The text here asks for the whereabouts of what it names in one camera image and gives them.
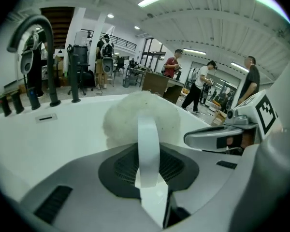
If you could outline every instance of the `white cloth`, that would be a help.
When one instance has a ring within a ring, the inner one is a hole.
[[[207,76],[208,73],[208,67],[203,66],[199,69],[197,74],[197,79],[195,80],[195,86],[197,86],[198,89],[202,89],[204,82],[200,79],[201,75]]]

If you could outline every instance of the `red shirt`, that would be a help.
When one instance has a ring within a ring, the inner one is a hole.
[[[168,60],[166,61],[165,63],[166,65],[169,64],[169,65],[175,65],[175,64],[178,64],[177,60],[172,57],[172,58],[168,58]],[[170,78],[173,78],[174,77],[174,72],[175,72],[175,68],[165,68],[165,72],[164,72],[164,75],[170,77]]]

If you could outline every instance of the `wooden table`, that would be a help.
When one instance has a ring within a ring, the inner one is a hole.
[[[161,74],[147,72],[142,90],[160,94],[164,99],[176,104],[184,84]]]

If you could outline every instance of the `black pants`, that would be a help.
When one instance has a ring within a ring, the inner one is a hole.
[[[200,94],[200,104],[204,104],[205,102],[206,102],[206,99],[205,98],[203,98],[203,91],[201,91],[201,94]]]
[[[187,108],[193,102],[193,111],[198,111],[198,103],[200,99],[201,90],[192,84],[189,94],[186,96],[182,108]]]
[[[30,72],[27,74],[27,85],[28,85],[28,88],[35,87],[38,97],[44,94],[42,91],[42,63],[41,61],[38,61],[38,60],[33,61],[32,68]]]

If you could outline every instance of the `railing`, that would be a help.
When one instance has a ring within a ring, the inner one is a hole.
[[[93,36],[93,32],[92,30],[87,30],[87,29],[81,29],[82,32],[87,32],[88,33],[88,36],[87,38],[92,38]],[[100,39],[102,39],[102,37],[105,35],[105,33],[101,33],[100,35]],[[130,42],[130,41],[126,41],[124,39],[121,39],[119,37],[116,37],[114,35],[109,35],[110,36],[110,40],[114,43],[114,45],[118,45],[118,46],[121,46],[121,47],[125,47],[127,49],[130,49],[130,50],[133,50],[135,51],[136,49],[136,44]]]

